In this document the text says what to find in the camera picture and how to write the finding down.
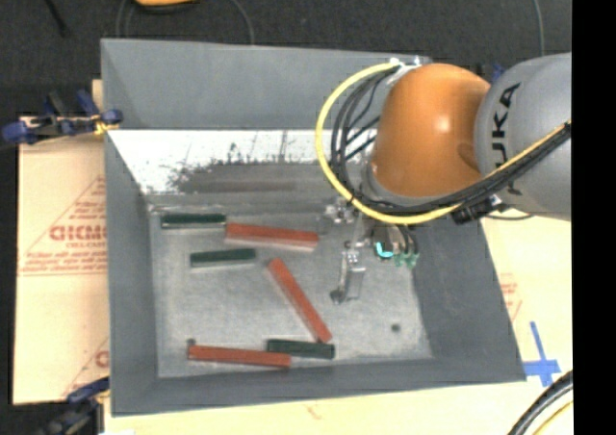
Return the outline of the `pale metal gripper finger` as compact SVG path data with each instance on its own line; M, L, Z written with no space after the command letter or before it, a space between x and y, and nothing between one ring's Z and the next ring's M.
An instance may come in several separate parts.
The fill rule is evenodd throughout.
M346 271L345 300L358 299L361 296L365 267L350 267Z
M330 292L330 298L334 304L341 304L349 298L354 263L354 252L351 250L345 250L342 253L338 285Z

